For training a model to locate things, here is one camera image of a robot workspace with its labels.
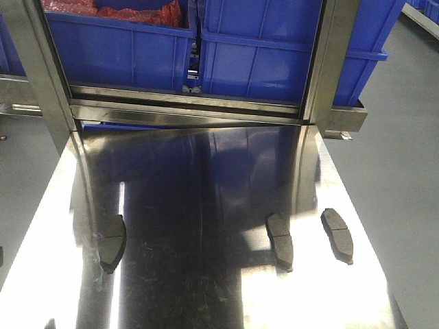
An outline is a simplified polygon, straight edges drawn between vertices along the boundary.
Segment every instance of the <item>steel bar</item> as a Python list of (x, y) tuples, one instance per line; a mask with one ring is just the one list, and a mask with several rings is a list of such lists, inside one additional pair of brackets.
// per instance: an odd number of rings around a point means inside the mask
[(323, 135), (361, 0), (323, 1), (300, 118)]
[(58, 153), (76, 130), (70, 91), (39, 0), (3, 0), (0, 10)]

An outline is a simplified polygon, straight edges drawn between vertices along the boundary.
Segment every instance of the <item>metal rail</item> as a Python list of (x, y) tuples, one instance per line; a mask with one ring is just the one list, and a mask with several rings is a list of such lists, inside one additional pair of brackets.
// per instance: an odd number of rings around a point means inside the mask
[(5, 0), (0, 10), (31, 88), (23, 78), (2, 75), (0, 100), (11, 104), (7, 108), (15, 113), (36, 113), (27, 106), (38, 106), (58, 151), (64, 148), (70, 132), (77, 130), (75, 121), (79, 119), (178, 127), (317, 125), (323, 136), (326, 129), (358, 131), (367, 112), (332, 109), (332, 103), (360, 1), (323, 1), (305, 98), (302, 106), (297, 106), (161, 90), (69, 86), (40, 1)]

